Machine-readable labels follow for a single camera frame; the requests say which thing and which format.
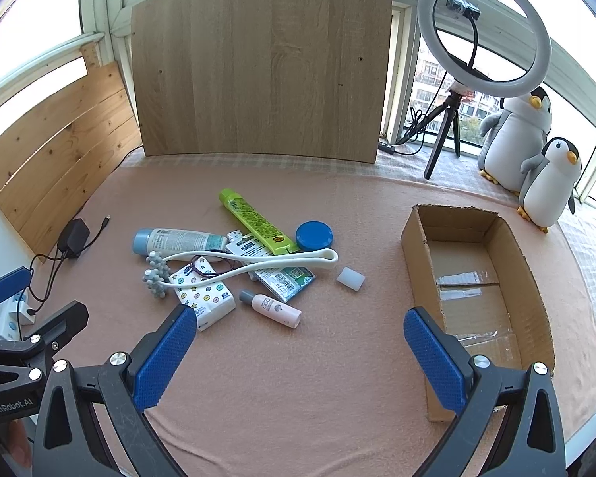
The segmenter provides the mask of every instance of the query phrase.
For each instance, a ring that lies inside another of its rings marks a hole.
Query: blue gripper pad
[[[196,313],[186,306],[137,371],[133,401],[138,411],[159,403],[195,335]]]
[[[15,296],[31,283],[31,273],[26,267],[20,267],[0,278],[0,304],[5,299]]]
[[[415,309],[404,316],[404,337],[443,408],[459,415],[466,406],[464,377]]]

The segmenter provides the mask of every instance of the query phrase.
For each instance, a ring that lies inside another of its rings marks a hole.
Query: white sponge
[[[363,275],[348,267],[342,269],[342,272],[337,277],[337,280],[340,281],[340,283],[346,285],[356,292],[359,291],[360,287],[364,283],[364,279],[365,277]]]

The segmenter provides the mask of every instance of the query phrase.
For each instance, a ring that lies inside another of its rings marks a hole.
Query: penguin plush toy
[[[527,177],[519,195],[519,215],[547,233],[566,204],[574,213],[573,191],[581,170],[579,150],[574,144],[565,138],[551,139],[540,154],[521,165]]]
[[[500,113],[481,122],[486,136],[479,154],[481,176],[519,195],[526,175],[521,163],[541,152],[551,129],[550,99],[542,87],[520,97],[501,99]]]

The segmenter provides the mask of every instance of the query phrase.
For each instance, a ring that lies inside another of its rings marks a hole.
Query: pink blanket
[[[73,299],[88,307],[88,327],[62,357],[74,366],[100,364],[159,326],[176,298],[156,300],[144,288],[147,265],[131,250],[135,231],[238,229],[219,203],[225,187],[290,235],[304,221],[330,224],[340,261],[335,270],[316,270],[318,278],[291,301],[303,311],[295,331],[238,303],[198,334],[161,402],[146,412],[188,475],[370,477],[417,469],[445,425],[426,420],[423,373],[402,335],[402,318],[414,303],[400,235],[415,204],[476,206],[508,221],[550,318],[566,439],[596,411],[596,324],[560,229],[543,235],[512,208],[467,192],[376,177],[122,167],[80,215],[95,231],[109,213],[108,228],[80,259],[65,262],[40,314]],[[335,282],[344,266],[366,275],[360,292]],[[47,263],[36,273],[34,290],[43,292],[50,268]],[[244,288],[264,291],[246,275],[226,284],[235,295]],[[499,420],[488,429],[471,475]],[[114,453],[122,454],[102,422]]]

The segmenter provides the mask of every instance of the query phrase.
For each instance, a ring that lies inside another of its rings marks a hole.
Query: ring light
[[[536,37],[536,55],[530,69],[514,81],[486,81],[477,77],[469,71],[459,66],[443,47],[435,27],[435,6],[437,0],[419,0],[418,3],[418,23],[420,23],[421,34],[435,59],[450,73],[456,80],[467,85],[475,91],[480,91],[485,95],[495,97],[518,97],[530,93],[534,88],[541,85],[545,80],[545,75],[550,67],[551,60],[551,42],[550,36],[545,29],[534,7],[528,0],[514,0],[528,17],[528,23]]]

